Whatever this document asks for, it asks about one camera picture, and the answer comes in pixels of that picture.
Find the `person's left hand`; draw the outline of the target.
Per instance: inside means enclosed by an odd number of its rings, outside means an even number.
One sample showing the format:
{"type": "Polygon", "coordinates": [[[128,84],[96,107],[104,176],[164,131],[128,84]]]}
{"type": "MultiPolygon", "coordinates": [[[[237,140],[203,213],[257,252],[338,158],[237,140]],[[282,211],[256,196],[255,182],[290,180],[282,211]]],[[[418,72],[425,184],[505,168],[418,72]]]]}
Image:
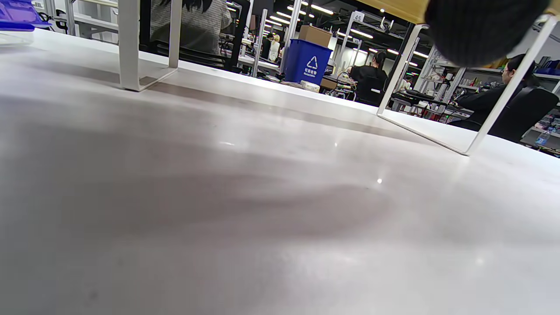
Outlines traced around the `person's left hand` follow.
{"type": "Polygon", "coordinates": [[[478,67],[516,48],[549,7],[549,0],[430,0],[424,19],[444,58],[478,67]]]}

